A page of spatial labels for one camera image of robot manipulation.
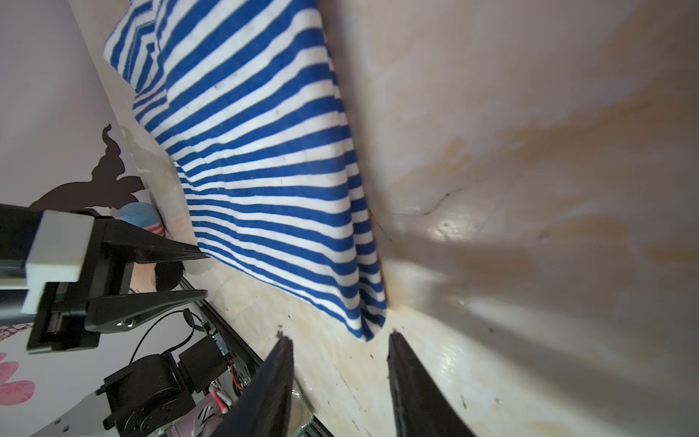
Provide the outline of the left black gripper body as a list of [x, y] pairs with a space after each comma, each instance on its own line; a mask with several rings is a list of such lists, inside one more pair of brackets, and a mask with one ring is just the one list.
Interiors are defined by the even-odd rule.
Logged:
[[92, 209], [66, 212], [94, 217], [95, 224], [78, 282], [49, 283], [36, 314], [25, 314], [25, 262], [44, 211], [1, 206], [1, 331], [27, 325], [31, 354], [85, 351], [98, 347], [100, 334], [85, 329], [91, 282], [98, 269], [105, 221]]

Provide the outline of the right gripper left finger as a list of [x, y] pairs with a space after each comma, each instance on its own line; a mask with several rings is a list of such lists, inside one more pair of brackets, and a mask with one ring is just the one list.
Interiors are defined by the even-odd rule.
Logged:
[[212, 436], [286, 436], [294, 379], [293, 341], [281, 336]]

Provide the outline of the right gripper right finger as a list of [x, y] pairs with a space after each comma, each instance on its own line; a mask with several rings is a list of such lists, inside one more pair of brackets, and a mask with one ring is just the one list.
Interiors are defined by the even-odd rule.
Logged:
[[450, 406], [405, 337], [389, 338], [389, 385], [399, 436], [475, 437]]

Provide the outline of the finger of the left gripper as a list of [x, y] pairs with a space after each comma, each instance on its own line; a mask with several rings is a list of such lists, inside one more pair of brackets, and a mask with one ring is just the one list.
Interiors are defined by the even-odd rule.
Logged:
[[115, 218], [105, 221], [103, 243], [114, 253], [138, 264], [207, 258], [196, 245], [169, 240]]
[[167, 311], [204, 300], [208, 294], [190, 290], [102, 296], [87, 306], [85, 329], [97, 333], [131, 331]]

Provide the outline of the blue white striped tank top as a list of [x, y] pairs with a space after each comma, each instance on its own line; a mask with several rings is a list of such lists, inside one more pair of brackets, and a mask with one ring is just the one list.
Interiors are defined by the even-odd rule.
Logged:
[[133, 1], [104, 57], [198, 247], [372, 340], [387, 298], [317, 3]]

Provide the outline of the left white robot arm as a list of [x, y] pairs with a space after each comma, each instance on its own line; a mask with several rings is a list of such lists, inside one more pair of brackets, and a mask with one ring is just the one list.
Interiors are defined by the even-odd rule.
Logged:
[[192, 332], [163, 353], [132, 358], [107, 376], [95, 398], [107, 406], [96, 427], [119, 436], [146, 436], [194, 408], [228, 362], [209, 326], [189, 305], [203, 290], [131, 293], [138, 264], [199, 260], [194, 245], [169, 240], [115, 218], [90, 213], [1, 209], [1, 323], [27, 324], [30, 353], [82, 351], [100, 338], [180, 314]]

